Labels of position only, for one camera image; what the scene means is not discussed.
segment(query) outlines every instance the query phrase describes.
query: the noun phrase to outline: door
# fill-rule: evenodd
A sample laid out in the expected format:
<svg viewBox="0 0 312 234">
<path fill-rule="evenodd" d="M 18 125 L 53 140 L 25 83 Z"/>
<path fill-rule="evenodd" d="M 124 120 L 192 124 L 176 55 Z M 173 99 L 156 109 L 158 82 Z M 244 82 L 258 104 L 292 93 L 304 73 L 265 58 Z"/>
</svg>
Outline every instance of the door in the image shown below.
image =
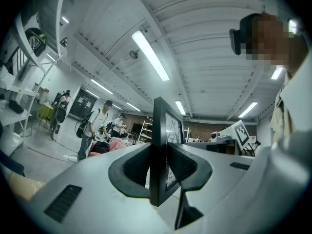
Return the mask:
<svg viewBox="0 0 312 234">
<path fill-rule="evenodd" d="M 81 89 L 74 101 L 70 113 L 79 118 L 84 118 L 91 112 L 96 101 L 97 98 Z"/>
</svg>

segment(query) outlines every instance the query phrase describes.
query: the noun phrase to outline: pink object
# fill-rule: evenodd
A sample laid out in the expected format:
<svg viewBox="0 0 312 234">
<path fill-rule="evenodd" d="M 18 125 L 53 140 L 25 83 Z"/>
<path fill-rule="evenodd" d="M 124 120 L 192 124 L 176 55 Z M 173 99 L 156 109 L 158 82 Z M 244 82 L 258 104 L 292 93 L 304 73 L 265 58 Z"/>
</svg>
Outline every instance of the pink object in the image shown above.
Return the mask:
<svg viewBox="0 0 312 234">
<path fill-rule="evenodd" d="M 121 140 L 118 138 L 118 139 L 113 140 L 111 143 L 109 143 L 109 151 L 111 151 L 113 148 L 115 148 L 115 146 L 119 142 L 121 142 Z"/>
<path fill-rule="evenodd" d="M 94 145 L 95 145 L 95 143 L 93 142 L 90 150 L 92 150 Z M 126 147 L 126 146 L 122 143 L 121 139 L 115 139 L 114 141 L 109 143 L 109 151 L 110 152 L 115 151 L 115 150 L 120 149 L 120 148 L 124 148 L 124 147 Z M 90 152 L 88 157 L 97 156 L 97 155 L 101 155 L 101 154 L 96 153 L 96 152 Z"/>
<path fill-rule="evenodd" d="M 124 148 L 124 147 L 126 147 L 121 141 L 119 141 L 116 145 L 115 145 L 115 147 L 114 148 L 112 148 L 112 149 L 110 149 L 109 151 L 111 152 L 111 151 L 115 151 L 115 150 L 117 150 L 117 149 L 120 149 L 120 148 Z"/>
</svg>

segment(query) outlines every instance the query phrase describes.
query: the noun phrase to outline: ceiling light fixture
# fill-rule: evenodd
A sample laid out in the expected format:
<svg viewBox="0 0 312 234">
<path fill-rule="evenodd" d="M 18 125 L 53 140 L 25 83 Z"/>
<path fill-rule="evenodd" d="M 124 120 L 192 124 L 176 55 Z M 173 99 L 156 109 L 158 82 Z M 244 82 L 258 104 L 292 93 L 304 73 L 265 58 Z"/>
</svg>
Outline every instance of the ceiling light fixture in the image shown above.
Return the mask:
<svg viewBox="0 0 312 234">
<path fill-rule="evenodd" d="M 155 68 L 162 81 L 170 80 L 164 67 L 160 63 L 157 55 L 155 54 L 148 40 L 143 35 L 142 31 L 138 30 L 134 32 L 131 37 L 142 50 L 146 58 L 150 61 L 152 66 Z"/>
<path fill-rule="evenodd" d="M 49 54 L 47 54 L 47 56 L 48 56 L 52 61 L 55 61 L 55 59 L 54 59 L 52 56 L 50 56 Z"/>
<path fill-rule="evenodd" d="M 114 107 L 117 107 L 116 105 L 113 104 Z M 120 107 L 117 107 L 118 109 L 122 110 Z"/>
<path fill-rule="evenodd" d="M 184 108 L 183 108 L 183 106 L 182 106 L 181 101 L 180 101 L 180 100 L 176 100 L 175 103 L 176 103 L 178 109 L 180 110 L 181 114 L 182 114 L 182 115 L 185 115 L 185 111 L 184 111 Z"/>
<path fill-rule="evenodd" d="M 251 110 L 252 108 L 254 108 L 257 104 L 258 104 L 258 102 L 253 102 L 253 103 L 251 103 L 250 106 L 249 106 L 240 116 L 238 116 L 238 118 L 243 118 L 243 117 L 244 117 L 247 113 L 249 113 L 250 110 Z"/>
<path fill-rule="evenodd" d="M 97 95 L 93 94 L 93 93 L 92 93 L 92 92 L 90 92 L 88 89 L 86 89 L 86 91 L 87 91 L 88 93 L 92 94 L 93 96 L 95 96 L 96 98 L 98 98 L 98 99 L 99 99 L 99 97 L 98 97 Z"/>
<path fill-rule="evenodd" d="M 127 102 L 127 104 L 131 107 L 133 107 L 134 109 L 138 110 L 139 112 L 141 112 L 141 110 L 139 110 L 138 108 L 136 108 L 135 106 L 131 105 L 130 103 Z"/>
<path fill-rule="evenodd" d="M 297 32 L 297 23 L 295 23 L 293 20 L 290 20 L 288 23 L 288 29 L 289 32 L 293 32 L 294 34 L 296 34 Z"/>
<path fill-rule="evenodd" d="M 69 23 L 69 20 L 67 20 L 65 17 L 62 17 L 62 18 L 65 22 Z"/>
<path fill-rule="evenodd" d="M 276 70 L 274 71 L 271 79 L 276 80 L 279 77 L 279 75 L 281 74 L 282 70 L 283 70 L 283 66 L 276 66 Z"/>
<path fill-rule="evenodd" d="M 92 79 L 91 82 L 95 83 L 97 86 L 99 86 L 100 88 L 104 89 L 105 91 L 107 91 L 111 95 L 113 94 L 111 91 L 109 91 L 107 88 L 104 88 L 101 84 L 97 83 L 95 80 Z"/>
</svg>

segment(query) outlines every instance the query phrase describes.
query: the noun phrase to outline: cap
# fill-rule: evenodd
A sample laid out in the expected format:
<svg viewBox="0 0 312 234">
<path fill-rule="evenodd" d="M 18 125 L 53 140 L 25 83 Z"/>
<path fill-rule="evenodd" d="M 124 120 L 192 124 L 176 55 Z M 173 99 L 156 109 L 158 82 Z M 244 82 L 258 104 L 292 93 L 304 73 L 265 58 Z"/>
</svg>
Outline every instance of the cap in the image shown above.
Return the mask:
<svg viewBox="0 0 312 234">
<path fill-rule="evenodd" d="M 255 17 L 260 17 L 261 14 L 254 13 L 244 17 L 239 22 L 239 30 L 230 29 L 231 47 L 235 54 L 241 54 L 241 44 L 246 44 L 247 53 L 251 52 L 251 42 L 247 42 L 252 36 L 252 21 Z"/>
<path fill-rule="evenodd" d="M 107 101 L 105 101 L 104 105 L 108 105 L 108 106 L 112 107 L 113 102 L 111 100 L 107 100 Z"/>
</svg>

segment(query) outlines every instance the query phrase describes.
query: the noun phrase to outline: ceiling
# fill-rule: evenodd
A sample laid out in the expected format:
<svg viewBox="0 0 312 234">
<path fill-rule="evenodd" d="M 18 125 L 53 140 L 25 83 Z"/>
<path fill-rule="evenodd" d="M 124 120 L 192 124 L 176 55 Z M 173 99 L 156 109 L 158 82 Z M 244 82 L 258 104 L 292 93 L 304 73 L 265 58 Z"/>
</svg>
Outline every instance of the ceiling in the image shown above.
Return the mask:
<svg viewBox="0 0 312 234">
<path fill-rule="evenodd" d="M 273 67 L 236 56 L 229 30 L 239 28 L 248 14 L 272 7 L 280 19 L 291 14 L 272 0 L 70 0 L 62 9 L 70 21 L 63 61 L 86 77 L 90 91 L 128 113 L 137 111 L 126 102 L 151 115 L 154 99 L 161 96 L 177 111 L 175 101 L 181 100 L 190 118 L 225 121 L 257 101 L 245 117 L 254 122 L 273 110 L 283 78 L 271 80 Z M 160 79 L 132 40 L 139 29 L 169 81 Z M 138 59 L 132 59 L 129 52 L 137 50 Z"/>
</svg>

